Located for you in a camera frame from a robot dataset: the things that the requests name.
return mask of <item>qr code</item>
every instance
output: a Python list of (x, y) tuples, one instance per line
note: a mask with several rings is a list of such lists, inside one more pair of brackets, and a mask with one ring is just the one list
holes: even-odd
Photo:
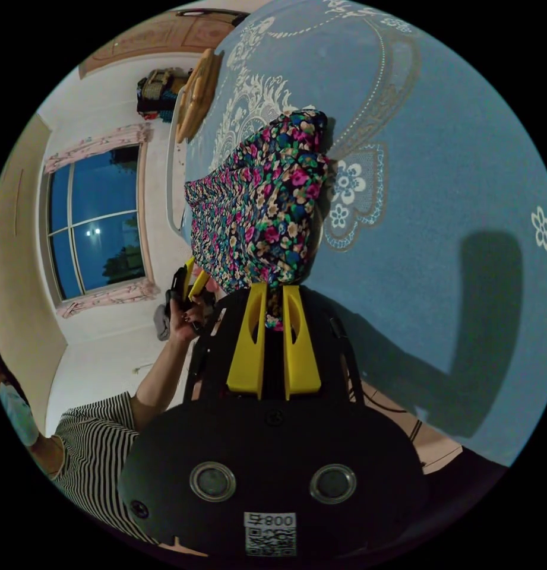
[(295, 513), (246, 512), (244, 526), (248, 556), (297, 556)]

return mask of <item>yellow bracket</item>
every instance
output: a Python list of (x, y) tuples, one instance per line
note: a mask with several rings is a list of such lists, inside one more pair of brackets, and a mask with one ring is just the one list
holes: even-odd
[(192, 297), (196, 297), (196, 295), (199, 295), (202, 292), (202, 289), (205, 288), (206, 283), (208, 283), (208, 279), (210, 279), (210, 276), (202, 270), (200, 275), (194, 281), (194, 285), (192, 285), (192, 289), (188, 295), (190, 301), (192, 301)]
[[(258, 400), (261, 399), (263, 387), (266, 301), (267, 284), (252, 283), (238, 343), (227, 377), (227, 387), (232, 392), (256, 394)], [(255, 327), (257, 327), (256, 342), (253, 339)]]
[(194, 258), (191, 257), (184, 266), (186, 267), (186, 277), (184, 278), (184, 290), (182, 291), (182, 299), (186, 300), (186, 297), (192, 301), (192, 297), (196, 297), (202, 292), (202, 289), (205, 288), (206, 283), (210, 279), (210, 276), (205, 272), (201, 271), (200, 275), (194, 281), (194, 285), (192, 285), (192, 289), (190, 293), (188, 293), (188, 287), (190, 286), (190, 279), (192, 278), (192, 272), (194, 270)]
[(283, 288), (283, 349), (285, 398), (289, 400), (295, 394), (318, 392), (321, 377), (298, 285), (285, 285)]
[(192, 271), (194, 270), (194, 258), (190, 257), (190, 259), (186, 263), (184, 263), (184, 267), (186, 267), (186, 277), (184, 278), (184, 290), (182, 291), (182, 300), (186, 300), (186, 297), (188, 297), (188, 287), (190, 285)]

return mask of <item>person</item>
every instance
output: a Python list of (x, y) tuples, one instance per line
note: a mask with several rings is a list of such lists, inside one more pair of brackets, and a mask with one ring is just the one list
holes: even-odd
[[(177, 552), (205, 556), (175, 540), (159, 544), (131, 518), (117, 492), (125, 459), (140, 432), (172, 401), (189, 345), (196, 338), (195, 321), (204, 320), (204, 303), (195, 297), (183, 312), (170, 302), (170, 336), (134, 396), (128, 392), (107, 400), (72, 408), (60, 418), (55, 433), (40, 433), (17, 378), (0, 354), (0, 401), (20, 441), (41, 471), (72, 503), (137, 540)], [(199, 394), (196, 386), (192, 399)]]

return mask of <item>striped shirt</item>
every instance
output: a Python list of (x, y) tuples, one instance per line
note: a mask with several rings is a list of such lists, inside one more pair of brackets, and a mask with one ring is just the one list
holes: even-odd
[(55, 435), (64, 463), (55, 486), (77, 507), (136, 539), (158, 544), (131, 518), (117, 492), (119, 476), (138, 436), (127, 392), (65, 412)]

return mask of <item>hand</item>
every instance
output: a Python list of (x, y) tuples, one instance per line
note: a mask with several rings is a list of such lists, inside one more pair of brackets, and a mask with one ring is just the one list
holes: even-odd
[(174, 299), (170, 300), (170, 340), (190, 343), (198, 336), (191, 323), (204, 323), (204, 301), (200, 297), (193, 297), (192, 302), (194, 306), (184, 312)]

